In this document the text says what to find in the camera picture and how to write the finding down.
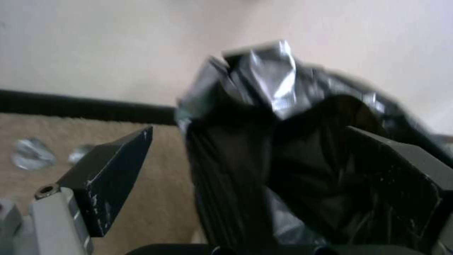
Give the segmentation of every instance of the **beige carpet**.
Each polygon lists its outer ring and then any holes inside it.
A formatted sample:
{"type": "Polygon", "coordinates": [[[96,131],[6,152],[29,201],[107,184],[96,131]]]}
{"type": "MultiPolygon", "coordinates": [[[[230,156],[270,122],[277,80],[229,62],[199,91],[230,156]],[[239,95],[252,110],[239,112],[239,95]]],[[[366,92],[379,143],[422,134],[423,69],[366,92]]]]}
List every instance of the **beige carpet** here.
{"type": "MultiPolygon", "coordinates": [[[[143,124],[102,122],[0,113],[0,197],[23,214],[42,185],[57,181],[71,166],[69,153],[87,143],[111,142],[143,124]],[[36,137],[56,155],[54,166],[34,172],[11,163],[18,139],[36,137]]],[[[198,227],[188,161],[179,130],[154,125],[154,138],[135,187],[104,238],[94,238],[94,254],[125,254],[153,243],[188,243],[198,227]]]]}

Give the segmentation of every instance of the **black baseboard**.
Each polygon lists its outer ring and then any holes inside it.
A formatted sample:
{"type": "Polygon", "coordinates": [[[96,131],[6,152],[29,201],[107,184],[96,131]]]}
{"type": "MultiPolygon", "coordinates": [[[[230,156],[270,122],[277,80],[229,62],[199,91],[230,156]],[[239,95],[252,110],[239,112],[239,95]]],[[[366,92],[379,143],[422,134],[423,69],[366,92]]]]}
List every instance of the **black baseboard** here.
{"type": "Polygon", "coordinates": [[[0,90],[0,112],[175,125],[174,108],[0,90]]]}

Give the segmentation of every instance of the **trash bag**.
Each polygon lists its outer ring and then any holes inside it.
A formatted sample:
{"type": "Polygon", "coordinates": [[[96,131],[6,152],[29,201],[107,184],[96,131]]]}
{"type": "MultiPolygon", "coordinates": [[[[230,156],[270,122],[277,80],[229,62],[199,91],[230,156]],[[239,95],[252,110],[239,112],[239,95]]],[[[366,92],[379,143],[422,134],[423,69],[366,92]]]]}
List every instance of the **trash bag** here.
{"type": "Polygon", "coordinates": [[[421,224],[403,221],[357,169],[346,129],[453,167],[417,121],[356,79],[296,61],[285,41],[224,59],[206,62],[175,114],[210,243],[429,249],[421,224]]]}

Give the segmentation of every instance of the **wrinkled plastic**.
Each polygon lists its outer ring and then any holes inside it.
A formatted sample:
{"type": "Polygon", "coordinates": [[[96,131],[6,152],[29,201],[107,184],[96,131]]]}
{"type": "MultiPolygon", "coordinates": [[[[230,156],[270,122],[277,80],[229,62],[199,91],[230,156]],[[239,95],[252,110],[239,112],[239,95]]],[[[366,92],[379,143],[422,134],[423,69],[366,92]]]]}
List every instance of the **wrinkled plastic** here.
{"type": "Polygon", "coordinates": [[[21,139],[15,144],[13,163],[25,170],[38,170],[55,164],[55,155],[36,138],[21,139]]]}
{"type": "Polygon", "coordinates": [[[176,111],[211,243],[428,246],[357,174],[346,138],[354,126],[453,167],[414,119],[357,80],[296,61],[285,41],[224,58],[207,61],[176,111]]]}

